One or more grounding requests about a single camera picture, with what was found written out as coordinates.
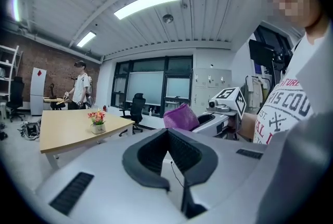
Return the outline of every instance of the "brick wall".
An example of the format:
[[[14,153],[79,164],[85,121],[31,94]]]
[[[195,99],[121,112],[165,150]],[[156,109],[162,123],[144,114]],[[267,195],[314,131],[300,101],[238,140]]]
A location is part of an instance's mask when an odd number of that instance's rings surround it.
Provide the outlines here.
[[[62,97],[65,91],[70,91],[73,88],[74,81],[71,77],[76,78],[78,76],[75,73],[74,64],[83,60],[82,58],[3,30],[0,30],[0,45],[13,48],[18,45],[19,51],[23,51],[18,76],[22,77],[25,84],[23,90],[24,101],[30,102],[30,84],[34,67],[47,70],[44,96],[50,96],[49,86],[51,83],[54,83],[54,94],[58,97]],[[93,79],[95,99],[100,65],[91,61],[85,62],[87,64],[86,73]]]

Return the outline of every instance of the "office chair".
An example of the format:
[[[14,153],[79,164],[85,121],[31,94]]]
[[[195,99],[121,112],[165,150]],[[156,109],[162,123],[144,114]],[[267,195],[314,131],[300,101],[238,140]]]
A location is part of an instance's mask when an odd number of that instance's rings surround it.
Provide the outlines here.
[[[24,83],[22,82],[22,77],[14,77],[14,81],[11,82],[10,86],[10,101],[6,104],[7,107],[11,108],[10,122],[12,122],[12,119],[15,117],[20,118],[21,121],[23,121],[21,115],[25,117],[23,113],[17,112],[17,109],[23,106],[23,88]]]
[[[51,95],[50,95],[49,99],[56,99],[56,98],[57,98],[57,96],[55,96],[55,95],[53,94],[53,88],[54,88],[54,84],[51,83],[51,84],[50,84]],[[51,109],[52,109],[52,110],[61,110],[61,108],[64,108],[64,107],[65,107],[65,103],[57,104],[57,102],[51,102],[51,103],[50,103],[50,106],[51,106]]]
[[[146,99],[144,99],[142,96],[143,96],[142,93],[136,93],[134,95],[132,107],[130,110],[130,115],[125,115],[125,110],[128,110],[128,109],[119,110],[119,111],[123,112],[123,116],[121,116],[122,118],[128,118],[128,119],[135,121],[135,124],[133,124],[133,134],[135,134],[135,132],[134,132],[135,130],[140,131],[140,133],[143,132],[142,129],[140,129],[136,126],[137,124],[139,124],[140,121],[142,121],[141,112],[146,103]]]

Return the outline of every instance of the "black monitor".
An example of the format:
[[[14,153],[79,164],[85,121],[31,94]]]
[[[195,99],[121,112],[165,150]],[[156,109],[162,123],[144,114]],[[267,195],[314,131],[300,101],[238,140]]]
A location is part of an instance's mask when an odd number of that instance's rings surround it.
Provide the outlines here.
[[[249,47],[250,57],[256,64],[265,66],[266,68],[272,67],[274,47],[252,39],[249,41]]]

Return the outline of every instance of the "ceiling light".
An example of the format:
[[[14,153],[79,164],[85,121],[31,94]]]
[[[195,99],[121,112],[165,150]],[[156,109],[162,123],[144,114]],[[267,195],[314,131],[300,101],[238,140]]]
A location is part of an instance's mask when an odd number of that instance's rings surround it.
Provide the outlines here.
[[[119,20],[146,8],[149,8],[151,6],[155,6],[161,3],[166,2],[173,2],[173,1],[180,1],[180,0],[137,0],[135,2],[132,2],[131,4],[128,4],[127,6],[121,8],[120,10],[116,11],[114,15],[118,17]]]
[[[18,0],[12,0],[13,16],[15,21],[20,21]]]
[[[171,14],[166,14],[162,17],[163,22],[171,23],[173,21],[173,16]]]
[[[86,34],[84,38],[81,39],[81,41],[77,44],[78,47],[83,47],[85,44],[87,44],[91,39],[93,39],[96,36],[95,33],[90,31]]]

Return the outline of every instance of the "white ceiling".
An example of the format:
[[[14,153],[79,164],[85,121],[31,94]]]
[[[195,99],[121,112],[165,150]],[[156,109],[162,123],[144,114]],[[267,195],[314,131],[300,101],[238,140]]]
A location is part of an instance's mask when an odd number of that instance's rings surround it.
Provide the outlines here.
[[[119,20],[113,13],[136,0],[23,0],[22,24],[27,34],[48,38],[64,50],[96,56],[168,47],[193,41],[238,49],[256,29],[262,17],[254,0],[181,0],[151,7]],[[172,23],[162,21],[165,14]],[[97,36],[83,49],[76,44],[93,31]]]

